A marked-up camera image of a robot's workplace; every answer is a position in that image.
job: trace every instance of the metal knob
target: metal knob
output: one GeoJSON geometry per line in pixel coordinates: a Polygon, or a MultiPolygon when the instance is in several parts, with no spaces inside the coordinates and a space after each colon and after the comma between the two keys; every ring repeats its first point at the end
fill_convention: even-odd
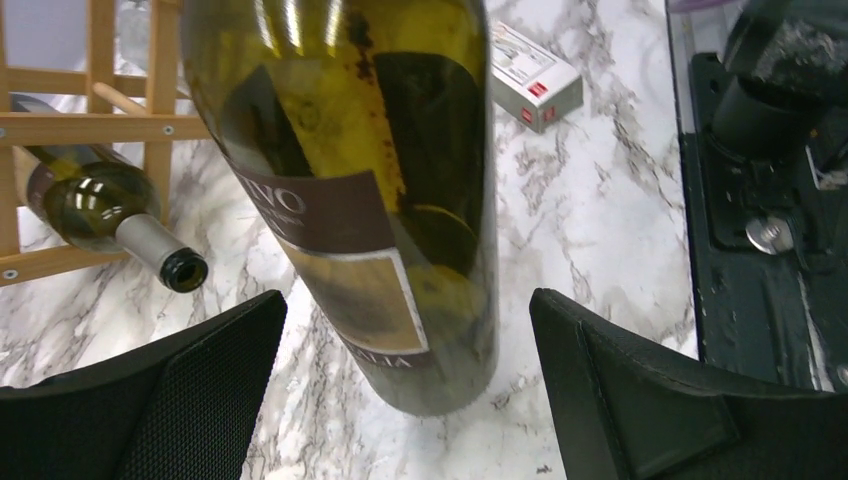
{"type": "Polygon", "coordinates": [[[789,223],[779,217],[755,218],[745,226],[748,241],[769,255],[788,252],[795,247],[789,223]]]}

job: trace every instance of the red logo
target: red logo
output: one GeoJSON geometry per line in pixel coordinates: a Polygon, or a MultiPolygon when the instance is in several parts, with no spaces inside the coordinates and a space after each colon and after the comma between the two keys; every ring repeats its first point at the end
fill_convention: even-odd
{"type": "Polygon", "coordinates": [[[537,97],[541,97],[542,95],[545,94],[545,92],[548,91],[548,87],[542,85],[539,82],[536,82],[530,88],[528,88],[528,90],[530,90],[530,93],[532,93],[533,95],[536,95],[537,97]]]}

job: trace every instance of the metal bolt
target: metal bolt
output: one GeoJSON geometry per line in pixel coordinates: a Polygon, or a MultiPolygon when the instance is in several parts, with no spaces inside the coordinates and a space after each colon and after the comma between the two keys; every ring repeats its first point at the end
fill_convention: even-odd
{"type": "Polygon", "coordinates": [[[763,229],[763,240],[772,241],[780,236],[781,230],[777,225],[767,225],[763,229]]]}
{"type": "Polygon", "coordinates": [[[842,383],[848,385],[848,365],[840,365],[836,367],[836,375],[842,383]]]}
{"type": "Polygon", "coordinates": [[[789,223],[779,217],[751,219],[745,226],[745,234],[757,250],[769,255],[787,252],[795,246],[789,223]]]}

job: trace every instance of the bottle mouth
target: bottle mouth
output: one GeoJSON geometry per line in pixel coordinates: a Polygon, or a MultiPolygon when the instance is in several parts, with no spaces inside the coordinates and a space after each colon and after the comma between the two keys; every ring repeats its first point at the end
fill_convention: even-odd
{"type": "Polygon", "coordinates": [[[188,293],[203,285],[208,275],[209,266],[203,257],[186,247],[165,259],[159,279],[177,293],[188,293]]]}

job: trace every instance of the bottle neck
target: bottle neck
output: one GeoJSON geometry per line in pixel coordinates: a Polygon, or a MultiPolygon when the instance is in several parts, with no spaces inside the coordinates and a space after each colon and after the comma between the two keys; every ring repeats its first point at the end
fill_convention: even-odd
{"type": "Polygon", "coordinates": [[[151,215],[124,219],[115,232],[115,241],[171,290],[190,292],[206,280],[209,269],[203,257],[151,215]]]}

